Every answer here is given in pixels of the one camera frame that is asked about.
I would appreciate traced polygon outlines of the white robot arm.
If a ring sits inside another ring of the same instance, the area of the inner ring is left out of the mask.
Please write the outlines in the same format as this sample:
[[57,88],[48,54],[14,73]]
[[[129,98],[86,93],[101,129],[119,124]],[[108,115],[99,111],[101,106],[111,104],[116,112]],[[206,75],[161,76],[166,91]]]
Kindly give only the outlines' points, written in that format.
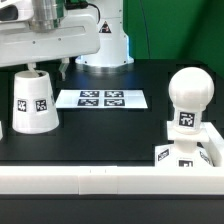
[[0,0],[0,68],[74,57],[81,69],[112,73],[130,65],[123,0]]

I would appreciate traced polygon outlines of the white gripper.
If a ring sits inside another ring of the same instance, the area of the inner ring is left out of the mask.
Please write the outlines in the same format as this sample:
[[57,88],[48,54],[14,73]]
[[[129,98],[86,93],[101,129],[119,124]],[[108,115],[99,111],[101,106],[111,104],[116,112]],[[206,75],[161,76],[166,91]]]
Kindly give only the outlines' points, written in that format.
[[37,62],[62,59],[66,79],[69,57],[99,50],[97,9],[76,9],[66,0],[0,0],[0,68],[27,64],[41,77]]

